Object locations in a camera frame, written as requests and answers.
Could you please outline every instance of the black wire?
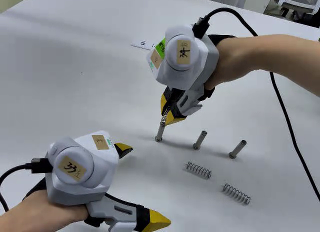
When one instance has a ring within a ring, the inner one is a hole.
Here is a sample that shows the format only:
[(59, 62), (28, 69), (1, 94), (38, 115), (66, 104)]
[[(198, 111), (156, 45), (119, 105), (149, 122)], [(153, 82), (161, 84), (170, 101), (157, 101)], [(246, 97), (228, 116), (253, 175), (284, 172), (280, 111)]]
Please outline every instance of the black wire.
[(280, 106), (282, 108), (282, 111), (283, 111), (283, 114), (284, 114), (284, 117), (285, 117), (285, 121), (286, 121), (286, 124), (288, 125), (288, 129), (289, 129), (289, 132), (290, 132), (290, 135), (291, 135), (291, 139), (292, 139), (292, 143), (293, 143), (293, 147), (301, 161), (301, 164), (304, 168), (304, 171), (306, 173), (306, 175), (308, 176), (309, 178), (309, 181), (310, 181), (310, 184), (314, 190), (314, 193), (315, 195), (317, 196), (318, 200), (320, 201), (320, 193), (318, 191), (318, 188), (315, 184), (315, 181), (314, 179), (312, 178), (312, 175), (308, 169), (308, 166), (305, 162), (305, 159), (304, 157), (302, 156), (301, 152), (300, 152), (300, 149), (297, 145), (297, 142), (296, 142), (296, 137), (295, 137), (295, 134), (294, 134), (294, 130), (292, 129), (292, 126), (291, 126), (291, 122), (290, 122), (290, 119), (289, 119), (289, 116), (288, 116), (288, 113), (287, 113), (287, 110), (286, 110), (286, 107), (285, 107), (285, 104), (281, 98), (281, 95), (280, 95), (280, 92), (279, 92), (279, 89), (277, 87), (277, 84), (276, 84), (276, 81), (275, 81), (275, 76), (274, 76), (274, 73), (270, 72), (270, 77), (271, 77), (271, 82), (272, 82), (272, 85), (273, 85), (273, 88), (274, 88), (274, 91), (276, 93), (276, 96), (278, 97), (278, 100), (279, 100), (279, 103), (280, 103)]
[[(29, 169), (30, 166), (28, 164), (23, 164), (23, 165), (19, 165), (19, 166), (16, 166), (16, 167), (13, 167), (11, 169), (9, 169), (7, 172), (5, 172), (1, 177), (0, 177), (0, 187), (1, 187), (1, 184), (3, 183), (3, 181), (9, 176), (11, 175), (12, 173), (16, 172), (16, 171), (20, 171), (20, 170), (27, 170)], [(5, 201), (4, 197), (2, 196), (1, 194), (1, 191), (0, 191), (0, 202), (4, 208), (4, 211), (5, 212), (8, 212), (9, 211), (9, 207), (7, 205), (7, 202)]]
[(258, 36), (257, 33), (254, 31), (253, 28), (251, 28), (251, 26), (245, 21), (245, 19), (237, 12), (235, 11), (234, 9), (232, 8), (217, 8), (213, 11), (211, 11), (210, 13), (208, 13), (204, 19), (206, 21), (209, 21), (210, 17), (217, 14), (217, 13), (220, 13), (220, 12), (228, 12), (228, 13), (231, 13), (233, 14), (235, 17), (237, 17), (237, 19), (241, 22), (241, 24), (244, 25), (244, 27), (247, 28), (248, 31), (250, 31), (250, 33), (253, 35), (253, 36)]
[[(250, 31), (250, 33), (251, 33), (253, 36), (258, 36), (257, 33), (254, 31), (254, 29), (251, 28), (250, 25), (244, 20), (244, 18), (243, 18), (237, 11), (235, 11), (235, 10), (233, 10), (233, 9), (231, 9), (231, 8), (217, 8), (217, 9), (211, 11), (210, 13), (208, 13), (208, 14), (204, 17), (204, 19), (208, 21), (211, 16), (213, 16), (213, 15), (215, 15), (215, 14), (217, 14), (217, 13), (220, 13), (220, 12), (228, 12), (228, 13), (233, 14), (235, 17), (238, 18), (238, 20), (241, 22), (241, 24), (243, 24), (244, 27), (246, 27), (246, 28)], [(315, 181), (314, 181), (314, 179), (313, 179), (313, 177), (312, 177), (312, 175), (311, 175), (311, 173), (310, 173), (310, 171), (309, 171), (309, 169), (308, 169), (308, 166), (307, 166), (307, 164), (306, 164), (306, 162), (305, 162), (305, 159), (304, 159), (304, 157), (302, 156), (302, 154), (301, 154), (301, 152), (300, 152), (300, 149), (299, 149), (299, 147), (298, 147), (298, 145), (297, 145), (295, 133), (294, 133), (294, 130), (293, 130), (293, 128), (292, 128), (292, 125), (291, 125), (291, 122), (290, 122), (289, 115), (288, 115), (288, 113), (287, 113), (285, 104), (284, 104), (284, 102), (283, 102), (283, 100), (282, 100), (282, 98), (281, 98), (279, 89), (278, 89), (278, 87), (277, 87), (274, 73), (270, 72), (270, 77), (271, 77), (271, 82), (272, 82), (272, 85), (273, 85), (275, 94), (276, 94), (276, 96), (277, 96), (277, 98), (278, 98), (278, 100), (279, 100), (280, 106), (281, 106), (281, 108), (282, 108), (282, 111), (283, 111), (283, 114), (284, 114), (284, 117), (285, 117), (286, 124), (288, 125), (288, 129), (289, 129), (289, 133), (290, 133), (291, 140), (292, 140), (292, 143), (293, 143), (293, 147), (294, 147), (294, 149), (295, 149), (295, 151), (296, 151), (296, 153), (297, 153), (297, 155), (298, 155), (298, 157), (299, 157), (299, 159), (300, 159), (300, 161), (301, 161), (301, 164), (302, 164), (302, 166), (303, 166), (303, 168), (304, 168), (304, 171), (305, 171), (306, 175), (308, 176), (308, 179), (309, 179), (310, 184), (311, 184), (311, 186), (312, 186), (312, 188), (313, 188), (313, 190), (314, 190), (314, 193), (315, 193), (315, 195), (317, 196), (318, 200), (320, 201), (320, 193), (319, 193), (318, 188), (317, 188), (317, 186), (316, 186), (316, 184), (315, 184)]]

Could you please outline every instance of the black cable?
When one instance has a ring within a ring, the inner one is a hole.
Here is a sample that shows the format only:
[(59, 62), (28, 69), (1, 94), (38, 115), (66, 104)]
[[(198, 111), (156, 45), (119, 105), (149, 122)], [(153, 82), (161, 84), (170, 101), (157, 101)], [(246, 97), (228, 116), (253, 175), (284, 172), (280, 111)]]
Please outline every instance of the black cable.
[[(16, 167), (13, 167), (11, 169), (9, 169), (7, 172), (5, 172), (1, 177), (0, 177), (0, 187), (1, 187), (1, 184), (3, 183), (3, 181), (9, 176), (11, 175), (12, 173), (16, 172), (16, 171), (20, 171), (20, 170), (27, 170), (27, 169), (30, 169), (30, 165), (29, 164), (23, 164), (23, 165), (18, 165)], [(1, 191), (0, 191), (0, 202), (4, 208), (4, 211), (7, 212), (9, 211), (9, 207), (7, 205), (7, 202), (5, 201), (4, 197), (2, 196), (1, 194)]]
[[(257, 33), (250, 27), (250, 25), (244, 20), (244, 18), (235, 10), (231, 9), (231, 8), (218, 8), (218, 9), (215, 9), (213, 11), (211, 11), (210, 13), (208, 13), (204, 18), (200, 18), (198, 23), (197, 23), (197, 27), (195, 27), (194, 29), (195, 30), (198, 30), (198, 27), (201, 27), (201, 24), (203, 24), (203, 27), (208, 27), (207, 23), (210, 19), (211, 16), (217, 14), (217, 13), (220, 13), (220, 12), (228, 12), (228, 13), (231, 13), (233, 14), (235, 17), (238, 18), (238, 20), (241, 22), (241, 24), (244, 25), (244, 27), (246, 27), (250, 33), (253, 35), (253, 36), (258, 36)], [(203, 29), (199, 29), (198, 30), (198, 34), (201, 36), (202, 32), (204, 30)], [(296, 137), (295, 137), (295, 133), (294, 133), (294, 130), (292, 128), (292, 125), (291, 125), (291, 122), (290, 122), (290, 119), (289, 119), (289, 115), (287, 113), (287, 110), (286, 110), (286, 107), (285, 107), (285, 104), (281, 98), (281, 95), (280, 95), (280, 92), (279, 92), (279, 89), (277, 87), (277, 84), (276, 84), (276, 81), (275, 81), (275, 76), (274, 76), (274, 73), (270, 72), (270, 78), (271, 78), (271, 82), (272, 82), (272, 85), (273, 85), (273, 88), (274, 88), (274, 91), (275, 91), (275, 94), (279, 100), (279, 103), (280, 103), (280, 106), (282, 108), (282, 111), (283, 111), (283, 114), (284, 114), (284, 117), (285, 117), (285, 121), (286, 121), (286, 124), (288, 126), (288, 129), (289, 129), (289, 133), (290, 133), (290, 136), (291, 136), (291, 140), (292, 140), (292, 143), (293, 143), (293, 147), (302, 163), (302, 166), (304, 168), (304, 171), (310, 181), (310, 184), (314, 190), (314, 193), (315, 195), (317, 196), (318, 200), (320, 201), (320, 193), (318, 191), (318, 188), (315, 184), (315, 181), (308, 169), (308, 166), (304, 160), (304, 157), (302, 156), (301, 152), (300, 152), (300, 149), (297, 145), (297, 141), (296, 141)]]
[[(0, 188), (1, 188), (1, 185), (4, 182), (4, 180), (9, 175), (11, 175), (12, 173), (14, 173), (16, 171), (20, 171), (20, 170), (31, 170), (32, 174), (40, 174), (40, 173), (51, 173), (53, 170), (53, 167), (50, 164), (48, 158), (33, 158), (31, 160), (31, 163), (26, 163), (23, 165), (13, 167), (13, 168), (9, 169), (7, 172), (5, 172), (3, 175), (1, 175)], [(1, 194), (1, 190), (0, 190), (0, 203), (2, 204), (2, 206), (4, 208), (4, 211), (8, 212), (9, 207), (8, 207), (6, 200), (4, 199), (4, 197)]]
[(290, 135), (291, 135), (291, 139), (292, 139), (292, 143), (293, 143), (293, 147), (301, 161), (301, 164), (304, 168), (304, 171), (306, 173), (306, 175), (308, 176), (309, 178), (309, 181), (310, 181), (310, 184), (314, 190), (314, 193), (315, 195), (317, 196), (318, 200), (320, 201), (320, 193), (319, 193), (319, 190), (315, 184), (315, 181), (314, 179), (312, 178), (312, 175), (308, 169), (308, 166), (305, 162), (305, 159), (304, 157), (302, 156), (301, 152), (300, 152), (300, 149), (297, 145), (297, 142), (296, 142), (296, 137), (295, 137), (295, 134), (294, 134), (294, 130), (292, 129), (292, 126), (291, 126), (291, 122), (290, 122), (290, 119), (289, 119), (289, 116), (288, 116), (288, 113), (287, 113), (287, 110), (286, 110), (286, 107), (285, 107), (285, 104), (281, 98), (281, 95), (280, 95), (280, 92), (279, 92), (279, 89), (277, 87), (277, 84), (276, 84), (276, 81), (275, 81), (275, 76), (274, 76), (274, 73), (270, 72), (270, 77), (271, 77), (271, 82), (272, 82), (272, 85), (273, 85), (273, 88), (274, 88), (274, 91), (276, 93), (276, 96), (278, 97), (278, 100), (279, 100), (279, 103), (280, 103), (280, 106), (282, 108), (282, 111), (283, 111), (283, 114), (284, 114), (284, 117), (285, 117), (285, 121), (286, 121), (286, 124), (288, 125), (288, 129), (289, 129), (289, 132), (290, 132)]

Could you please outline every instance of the spring inside gripper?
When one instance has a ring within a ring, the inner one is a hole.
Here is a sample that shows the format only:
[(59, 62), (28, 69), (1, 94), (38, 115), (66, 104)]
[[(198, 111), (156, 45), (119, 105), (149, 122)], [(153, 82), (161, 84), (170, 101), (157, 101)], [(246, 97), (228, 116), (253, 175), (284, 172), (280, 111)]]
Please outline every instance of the spring inside gripper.
[(237, 188), (233, 187), (232, 185), (226, 183), (222, 189), (222, 191), (230, 196), (231, 198), (235, 199), (239, 203), (243, 203), (244, 205), (248, 205), (251, 201), (251, 197), (243, 193), (242, 191), (238, 190)]
[(195, 163), (192, 163), (191, 161), (189, 161), (187, 164), (186, 164), (186, 167), (185, 167), (188, 171), (194, 173), (194, 174), (197, 174), (205, 179), (210, 179), (211, 178), (211, 175), (212, 175), (212, 172), (211, 170), (207, 169), (207, 168), (204, 168), (204, 167), (201, 167), (200, 165), (198, 164), (195, 164)]
[(163, 126), (166, 125), (169, 111), (170, 111), (170, 107), (167, 107), (167, 108), (165, 109), (164, 113), (163, 113), (163, 116), (162, 116), (161, 120), (160, 120), (160, 124), (162, 124)]

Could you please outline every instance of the forearm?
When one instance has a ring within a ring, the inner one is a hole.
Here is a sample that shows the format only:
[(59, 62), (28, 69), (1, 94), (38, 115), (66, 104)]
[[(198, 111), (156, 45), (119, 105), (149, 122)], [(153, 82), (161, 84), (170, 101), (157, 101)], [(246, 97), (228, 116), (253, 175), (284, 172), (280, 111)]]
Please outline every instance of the forearm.
[(320, 44), (289, 35), (250, 38), (251, 66), (287, 77), (320, 96)]
[(84, 205), (60, 206), (47, 201), (47, 194), (37, 191), (0, 216), (1, 232), (55, 232), (88, 217)]

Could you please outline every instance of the human arm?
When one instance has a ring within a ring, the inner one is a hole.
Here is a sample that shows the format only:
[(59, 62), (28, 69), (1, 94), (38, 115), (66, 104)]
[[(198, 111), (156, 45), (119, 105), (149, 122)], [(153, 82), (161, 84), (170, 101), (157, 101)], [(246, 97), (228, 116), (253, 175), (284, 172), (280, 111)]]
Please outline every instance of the human arm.
[(220, 83), (265, 70), (287, 77), (320, 96), (320, 44), (290, 35), (226, 38), (218, 45), (216, 70), (205, 83), (211, 90)]
[(0, 216), (1, 232), (55, 232), (88, 217), (85, 205), (62, 206), (48, 201), (47, 191), (32, 193)]

